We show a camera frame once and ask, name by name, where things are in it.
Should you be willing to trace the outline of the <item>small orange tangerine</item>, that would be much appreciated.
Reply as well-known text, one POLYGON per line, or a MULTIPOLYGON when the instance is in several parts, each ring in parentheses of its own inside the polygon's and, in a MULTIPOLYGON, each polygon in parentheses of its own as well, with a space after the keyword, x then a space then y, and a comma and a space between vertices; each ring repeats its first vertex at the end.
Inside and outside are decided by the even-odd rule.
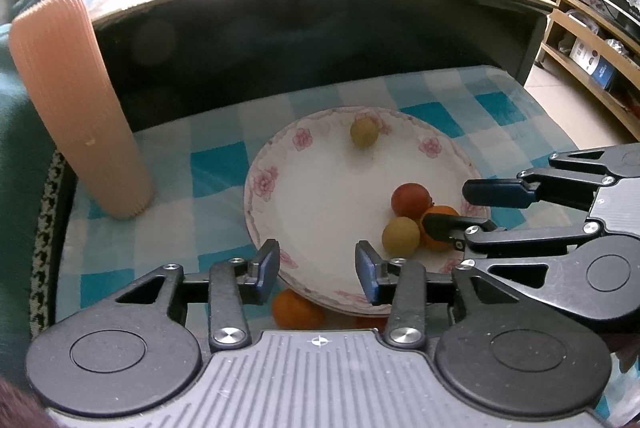
POLYGON ((432 252, 444 252, 452 248, 451 231, 458 212, 447 205, 434 205, 418 219, 422 244, 432 252))

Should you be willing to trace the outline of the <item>yellow-green small fruit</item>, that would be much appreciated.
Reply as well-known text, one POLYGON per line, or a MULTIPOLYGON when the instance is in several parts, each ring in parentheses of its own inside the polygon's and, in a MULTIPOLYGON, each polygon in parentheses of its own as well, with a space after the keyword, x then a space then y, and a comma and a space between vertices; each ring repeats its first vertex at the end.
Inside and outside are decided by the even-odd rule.
POLYGON ((349 134, 358 148, 368 148, 378 140, 378 125, 369 116, 358 117, 350 126, 349 134))
POLYGON ((382 245, 393 257, 413 256, 420 243, 420 229, 410 218, 393 218, 386 224, 382 233, 382 245))

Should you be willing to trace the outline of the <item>red cherry tomato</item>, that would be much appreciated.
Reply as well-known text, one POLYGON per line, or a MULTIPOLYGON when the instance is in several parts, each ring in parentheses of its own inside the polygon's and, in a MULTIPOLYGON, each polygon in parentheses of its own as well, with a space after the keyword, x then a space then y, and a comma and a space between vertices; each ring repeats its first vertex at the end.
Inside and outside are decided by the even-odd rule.
POLYGON ((433 206, 433 199, 425 186, 413 182, 404 183, 395 188, 390 206, 397 217, 418 220, 433 206))

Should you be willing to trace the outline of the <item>white floral ceramic plate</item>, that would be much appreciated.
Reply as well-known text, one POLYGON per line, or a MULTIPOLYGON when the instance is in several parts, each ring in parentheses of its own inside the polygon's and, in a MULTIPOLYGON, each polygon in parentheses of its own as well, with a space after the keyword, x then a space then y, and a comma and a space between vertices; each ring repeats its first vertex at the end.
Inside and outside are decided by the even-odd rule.
POLYGON ((366 240, 380 254, 399 185, 419 183, 434 203, 462 216, 489 218, 469 204, 464 182, 480 174, 449 136, 423 120, 383 107, 346 106, 292 122, 256 154, 244 186, 247 231, 255 245, 281 247, 280 278, 321 307, 352 316, 385 316, 368 303, 355 268, 355 247, 366 240), (378 125, 368 148, 352 143, 358 117, 378 125))

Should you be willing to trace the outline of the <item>blue white checkered cloth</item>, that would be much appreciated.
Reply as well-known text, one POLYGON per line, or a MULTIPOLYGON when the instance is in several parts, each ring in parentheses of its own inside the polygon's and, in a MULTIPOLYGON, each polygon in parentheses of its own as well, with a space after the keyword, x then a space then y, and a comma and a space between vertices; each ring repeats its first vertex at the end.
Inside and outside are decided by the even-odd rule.
POLYGON ((338 106, 399 110, 436 129, 444 151, 471 159, 472 174, 540 167, 572 145, 507 73, 493 67, 436 70, 297 91, 182 118, 137 133, 156 186, 142 216, 107 217, 78 188, 56 286, 64 320, 164 262, 187 271, 253 252, 243 214, 250 163, 281 128, 338 106))

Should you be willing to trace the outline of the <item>wooden shelf unit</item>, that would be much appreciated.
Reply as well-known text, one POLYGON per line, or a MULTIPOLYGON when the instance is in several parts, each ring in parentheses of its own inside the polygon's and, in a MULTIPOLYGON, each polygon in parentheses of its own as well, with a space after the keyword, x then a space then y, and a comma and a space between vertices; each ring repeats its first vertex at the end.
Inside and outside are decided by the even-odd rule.
POLYGON ((639 43, 597 11, 605 0, 550 0, 538 62, 549 61, 579 82, 606 114, 639 136, 639 43))

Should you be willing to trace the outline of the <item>dark glossy coffee table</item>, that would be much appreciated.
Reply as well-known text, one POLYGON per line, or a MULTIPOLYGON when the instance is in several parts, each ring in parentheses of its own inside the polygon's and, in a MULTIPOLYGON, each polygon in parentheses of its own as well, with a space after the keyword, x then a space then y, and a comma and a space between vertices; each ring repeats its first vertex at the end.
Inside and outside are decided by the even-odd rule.
POLYGON ((96 0, 90 18, 136 130, 343 81, 532 69, 549 0, 96 0))

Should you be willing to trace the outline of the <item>pink ribbed cylinder vase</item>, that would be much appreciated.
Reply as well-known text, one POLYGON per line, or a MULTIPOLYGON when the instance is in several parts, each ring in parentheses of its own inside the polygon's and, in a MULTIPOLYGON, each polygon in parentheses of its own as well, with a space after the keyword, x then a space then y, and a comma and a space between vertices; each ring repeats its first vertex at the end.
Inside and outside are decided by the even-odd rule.
POLYGON ((145 211, 154 186, 108 76, 84 0, 42 0, 17 18, 9 49, 58 150, 116 219, 145 211))

